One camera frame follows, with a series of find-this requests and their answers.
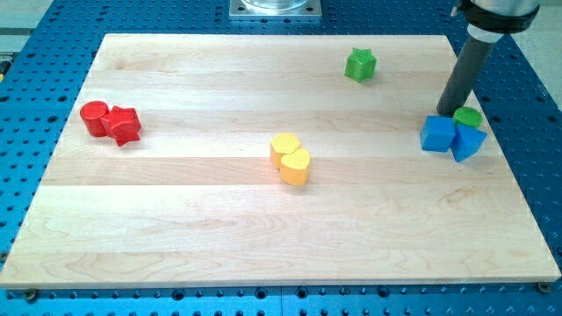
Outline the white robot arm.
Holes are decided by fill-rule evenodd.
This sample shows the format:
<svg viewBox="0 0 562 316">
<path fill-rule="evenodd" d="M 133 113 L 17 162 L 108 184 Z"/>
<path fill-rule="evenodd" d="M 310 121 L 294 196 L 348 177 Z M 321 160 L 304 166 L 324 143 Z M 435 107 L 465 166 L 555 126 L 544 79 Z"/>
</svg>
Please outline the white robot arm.
<svg viewBox="0 0 562 316">
<path fill-rule="evenodd" d="M 458 0 L 453 17 L 463 14 L 468 38 L 450 74 L 436 111 L 446 117 L 465 105 L 495 44 L 506 34 L 527 30 L 540 10 L 540 0 Z"/>
</svg>

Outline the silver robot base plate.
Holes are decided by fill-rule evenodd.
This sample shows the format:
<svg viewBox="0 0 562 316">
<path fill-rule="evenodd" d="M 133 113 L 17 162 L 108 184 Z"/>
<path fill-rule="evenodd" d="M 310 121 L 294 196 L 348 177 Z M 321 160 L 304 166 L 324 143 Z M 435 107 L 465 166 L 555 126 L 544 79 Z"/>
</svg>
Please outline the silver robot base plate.
<svg viewBox="0 0 562 316">
<path fill-rule="evenodd" d="M 312 17 L 322 15 L 321 0 L 229 0 L 231 18 Z"/>
</svg>

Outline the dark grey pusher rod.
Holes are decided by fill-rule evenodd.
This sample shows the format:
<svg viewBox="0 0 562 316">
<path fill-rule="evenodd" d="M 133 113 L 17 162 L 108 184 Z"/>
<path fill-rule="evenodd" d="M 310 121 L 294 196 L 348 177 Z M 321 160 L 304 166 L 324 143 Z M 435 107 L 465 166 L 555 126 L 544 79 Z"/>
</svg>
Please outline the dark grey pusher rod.
<svg viewBox="0 0 562 316">
<path fill-rule="evenodd" d="M 465 105 L 493 47 L 494 43 L 468 37 L 437 103 L 436 111 L 440 115 L 452 117 L 458 108 Z"/>
</svg>

